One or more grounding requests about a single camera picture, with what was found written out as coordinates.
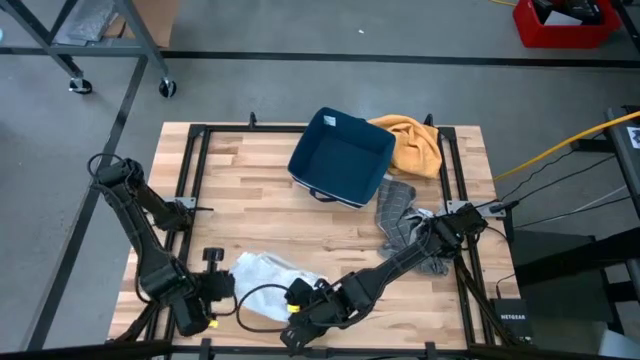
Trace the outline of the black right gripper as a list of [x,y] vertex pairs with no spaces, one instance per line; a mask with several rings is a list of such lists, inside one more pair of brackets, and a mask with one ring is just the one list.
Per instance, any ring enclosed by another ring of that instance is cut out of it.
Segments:
[[337,290],[308,286],[303,324],[293,324],[280,333],[290,351],[301,351],[307,344],[326,334],[329,327],[347,328],[361,321],[361,286],[343,284]]

